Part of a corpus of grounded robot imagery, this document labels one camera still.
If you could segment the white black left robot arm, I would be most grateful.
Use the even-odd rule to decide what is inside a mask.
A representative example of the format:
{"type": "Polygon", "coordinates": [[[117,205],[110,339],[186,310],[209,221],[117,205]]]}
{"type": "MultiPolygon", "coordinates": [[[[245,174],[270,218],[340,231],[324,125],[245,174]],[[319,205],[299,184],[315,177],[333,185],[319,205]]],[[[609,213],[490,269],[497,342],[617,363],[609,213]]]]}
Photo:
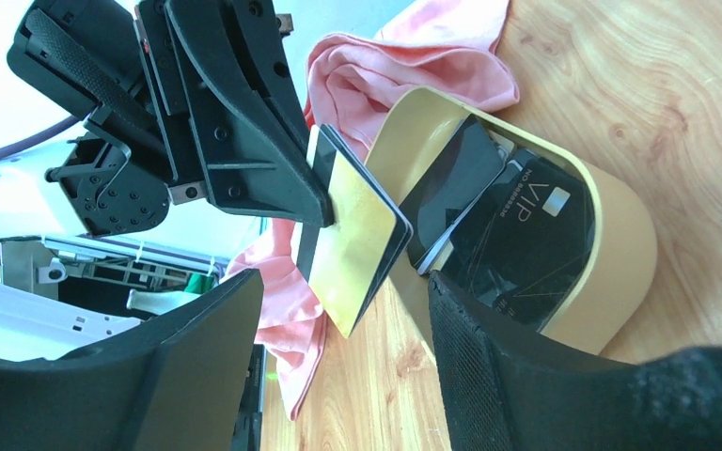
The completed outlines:
{"type": "Polygon", "coordinates": [[[317,362],[326,316],[290,239],[333,212],[279,27],[269,1],[31,3],[8,67],[86,132],[64,163],[0,163],[0,239],[145,231],[190,198],[266,217],[234,262],[264,277],[257,338],[283,363],[317,362]]]}

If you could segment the gold black credit card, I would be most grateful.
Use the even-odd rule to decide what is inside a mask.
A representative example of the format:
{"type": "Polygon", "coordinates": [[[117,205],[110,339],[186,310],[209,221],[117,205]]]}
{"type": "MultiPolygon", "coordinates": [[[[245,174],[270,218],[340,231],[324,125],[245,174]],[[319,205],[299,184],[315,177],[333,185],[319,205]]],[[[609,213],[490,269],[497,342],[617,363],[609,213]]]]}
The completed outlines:
{"type": "Polygon", "coordinates": [[[328,189],[334,223],[297,225],[292,259],[323,311],[347,338],[413,228],[335,127],[311,128],[306,160],[328,189]]]}

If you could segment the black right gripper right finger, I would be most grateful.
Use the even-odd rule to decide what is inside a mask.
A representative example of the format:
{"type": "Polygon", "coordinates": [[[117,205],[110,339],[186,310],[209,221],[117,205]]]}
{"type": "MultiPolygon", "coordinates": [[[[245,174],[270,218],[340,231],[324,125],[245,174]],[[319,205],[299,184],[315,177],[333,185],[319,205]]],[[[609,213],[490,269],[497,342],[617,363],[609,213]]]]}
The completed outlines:
{"type": "Polygon", "coordinates": [[[456,450],[722,450],[722,347],[631,365],[554,341],[429,279],[456,450]]]}

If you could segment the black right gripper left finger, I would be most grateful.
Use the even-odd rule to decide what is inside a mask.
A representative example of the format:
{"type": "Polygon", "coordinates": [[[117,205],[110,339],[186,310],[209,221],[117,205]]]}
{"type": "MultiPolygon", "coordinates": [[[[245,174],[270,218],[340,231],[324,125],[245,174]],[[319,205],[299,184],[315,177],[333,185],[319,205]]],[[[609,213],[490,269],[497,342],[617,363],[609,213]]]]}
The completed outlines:
{"type": "Polygon", "coordinates": [[[0,359],[0,450],[258,449],[262,294],[244,270],[57,359],[0,359]]]}

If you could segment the black cards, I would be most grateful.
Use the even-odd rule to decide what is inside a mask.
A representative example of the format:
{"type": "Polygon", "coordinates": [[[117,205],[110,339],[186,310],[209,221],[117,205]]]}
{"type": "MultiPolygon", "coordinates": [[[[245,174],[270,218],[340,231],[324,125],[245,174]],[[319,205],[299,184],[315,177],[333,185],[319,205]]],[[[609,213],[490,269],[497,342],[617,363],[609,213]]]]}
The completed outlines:
{"type": "Polygon", "coordinates": [[[479,302],[539,331],[585,269],[593,244],[589,188],[525,147],[462,120],[400,203],[414,228],[410,264],[440,271],[479,302]]]}

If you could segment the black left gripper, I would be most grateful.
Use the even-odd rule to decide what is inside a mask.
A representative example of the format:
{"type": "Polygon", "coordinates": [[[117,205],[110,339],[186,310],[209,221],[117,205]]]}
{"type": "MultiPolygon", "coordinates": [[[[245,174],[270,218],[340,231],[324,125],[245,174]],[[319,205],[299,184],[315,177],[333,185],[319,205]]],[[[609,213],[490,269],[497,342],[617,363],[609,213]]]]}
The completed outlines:
{"type": "Polygon", "coordinates": [[[334,221],[270,1],[35,1],[9,69],[86,134],[47,173],[93,236],[144,231],[170,205],[334,221]]]}

